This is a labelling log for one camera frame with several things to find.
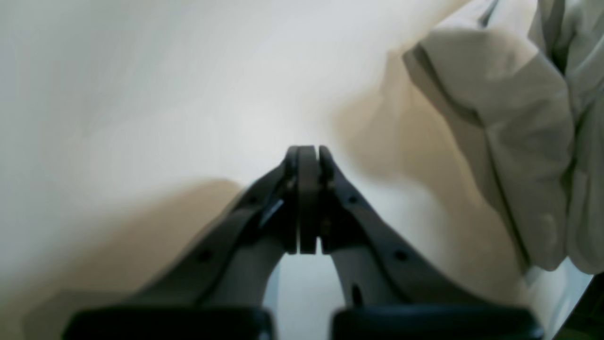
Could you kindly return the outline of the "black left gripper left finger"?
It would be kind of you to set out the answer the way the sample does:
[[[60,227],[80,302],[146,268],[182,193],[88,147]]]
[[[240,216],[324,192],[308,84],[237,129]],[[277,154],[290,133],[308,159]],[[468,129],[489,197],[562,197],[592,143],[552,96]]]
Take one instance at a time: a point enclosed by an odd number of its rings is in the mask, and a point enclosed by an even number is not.
[[[110,307],[73,316],[64,340],[274,340],[262,301],[284,253],[296,249],[292,146],[176,264]]]

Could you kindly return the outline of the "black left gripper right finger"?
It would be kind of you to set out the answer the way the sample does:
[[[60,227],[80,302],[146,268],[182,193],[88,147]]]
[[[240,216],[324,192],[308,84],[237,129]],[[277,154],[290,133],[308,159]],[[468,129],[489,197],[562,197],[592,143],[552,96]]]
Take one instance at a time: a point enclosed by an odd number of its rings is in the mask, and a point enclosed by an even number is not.
[[[333,340],[541,340],[526,308],[481,299],[447,279],[378,215],[325,146],[298,149],[300,252],[319,240],[345,308]]]

